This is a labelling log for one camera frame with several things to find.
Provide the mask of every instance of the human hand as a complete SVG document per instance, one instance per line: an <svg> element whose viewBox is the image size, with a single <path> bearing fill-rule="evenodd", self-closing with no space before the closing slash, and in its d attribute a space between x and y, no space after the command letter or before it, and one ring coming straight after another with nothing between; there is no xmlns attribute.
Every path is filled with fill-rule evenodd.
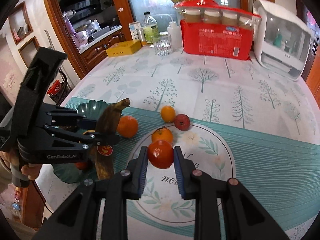
<svg viewBox="0 0 320 240"><path fill-rule="evenodd" d="M9 153L0 151L0 158L4 161L4 164L10 169L10 163L14 166L19 166L19 159L15 154L15 150L11 149ZM21 168L21 173L26 175L31 180L35 180L40 173L42 164L26 164Z"/></svg>

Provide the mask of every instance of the red apple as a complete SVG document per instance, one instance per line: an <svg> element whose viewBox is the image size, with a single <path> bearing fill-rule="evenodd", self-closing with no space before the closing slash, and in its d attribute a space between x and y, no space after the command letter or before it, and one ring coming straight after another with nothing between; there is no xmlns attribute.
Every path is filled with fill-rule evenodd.
<svg viewBox="0 0 320 240"><path fill-rule="evenodd" d="M190 119L186 114L178 114L174 119L174 125L181 131L186 131L190 126Z"/></svg>

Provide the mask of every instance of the white appliance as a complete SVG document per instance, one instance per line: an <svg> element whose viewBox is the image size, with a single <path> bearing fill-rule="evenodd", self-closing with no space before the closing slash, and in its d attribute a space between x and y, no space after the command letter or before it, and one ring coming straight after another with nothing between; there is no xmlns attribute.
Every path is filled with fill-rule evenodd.
<svg viewBox="0 0 320 240"><path fill-rule="evenodd" d="M257 60L263 67L297 80L307 61L311 31L292 12L269 1L256 0L253 13L262 17L255 29Z"/></svg>

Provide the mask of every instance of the brown banana peel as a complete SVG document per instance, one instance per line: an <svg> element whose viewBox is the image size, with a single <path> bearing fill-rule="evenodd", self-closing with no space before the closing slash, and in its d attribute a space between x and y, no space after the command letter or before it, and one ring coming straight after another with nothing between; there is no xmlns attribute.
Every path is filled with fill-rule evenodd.
<svg viewBox="0 0 320 240"><path fill-rule="evenodd" d="M115 134L121 118L121 112L126 107L130 107L129 98L108 105L97 121L95 131L99 133ZM99 153L98 146L92 148L91 154L94 155L98 179L110 179L113 177L113 154L106 156Z"/></svg>

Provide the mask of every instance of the cabinet drawer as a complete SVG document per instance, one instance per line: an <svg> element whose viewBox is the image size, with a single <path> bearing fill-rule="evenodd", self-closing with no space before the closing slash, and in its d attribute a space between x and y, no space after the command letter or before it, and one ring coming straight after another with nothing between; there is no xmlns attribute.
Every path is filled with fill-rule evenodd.
<svg viewBox="0 0 320 240"><path fill-rule="evenodd" d="M106 49L107 45L104 40L101 40L81 54L82 59L88 65L89 71L107 57Z"/></svg>
<svg viewBox="0 0 320 240"><path fill-rule="evenodd" d="M104 38L104 42L106 43L108 48L111 47L113 44L116 44L121 41L125 41L125 37L123 35L122 30L116 31Z"/></svg>

